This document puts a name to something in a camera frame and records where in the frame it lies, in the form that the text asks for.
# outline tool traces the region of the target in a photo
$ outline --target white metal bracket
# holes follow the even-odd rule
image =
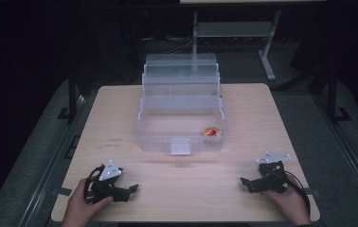
[[[105,181],[113,177],[119,176],[122,173],[120,169],[115,165],[112,160],[109,160],[109,163],[105,166],[104,170],[99,177],[100,181]]]
[[[256,161],[259,164],[270,164],[270,163],[275,163],[275,162],[279,162],[279,161],[282,161],[285,159],[290,159],[290,158],[291,158],[290,154],[279,154],[279,153],[267,151],[267,152],[265,152],[264,156],[262,156],[261,158],[259,158]]]

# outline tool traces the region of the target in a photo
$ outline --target wooden table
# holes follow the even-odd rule
[[[96,221],[282,221],[276,206],[259,193],[250,194],[240,177],[260,178],[256,159],[265,151],[289,153],[285,169],[305,185],[277,106],[265,84],[223,84],[230,133],[218,152],[171,156],[145,152],[134,137],[141,86],[108,86],[98,96],[81,135],[63,188],[109,159],[124,168],[116,186],[138,183],[129,202],[113,202],[96,214]],[[59,195],[52,219],[61,221],[68,197]],[[315,201],[312,220],[319,219]]]

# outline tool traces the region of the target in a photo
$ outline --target dark background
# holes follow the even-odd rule
[[[130,9],[177,2],[111,0],[108,7],[84,2],[90,10],[73,0],[0,1],[0,188],[47,102],[70,74],[82,93],[104,84],[129,84],[141,69],[141,38],[191,37],[191,9]],[[220,13],[208,9],[201,16],[214,18],[211,11]],[[220,15],[232,20],[245,14]],[[247,15],[263,14],[252,10]],[[298,40],[303,34],[309,36],[295,67],[307,71],[328,61],[358,103],[358,1],[285,9],[276,39]],[[103,74],[114,76],[98,77]]]

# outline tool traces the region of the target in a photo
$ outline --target hand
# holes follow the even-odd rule
[[[113,200],[112,197],[107,197],[95,204],[87,204],[84,199],[85,181],[86,179],[80,180],[75,192],[69,198],[62,221],[62,227],[85,226],[96,212]]]
[[[288,179],[297,185],[294,177],[288,176]],[[263,194],[275,202],[285,217],[295,226],[312,224],[305,201],[291,186],[288,186],[282,194],[273,190],[265,191]]]

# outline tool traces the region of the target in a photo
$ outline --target clear plastic container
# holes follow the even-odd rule
[[[228,134],[214,54],[149,55],[134,134],[145,151],[218,151]],[[205,135],[209,127],[216,134]]]

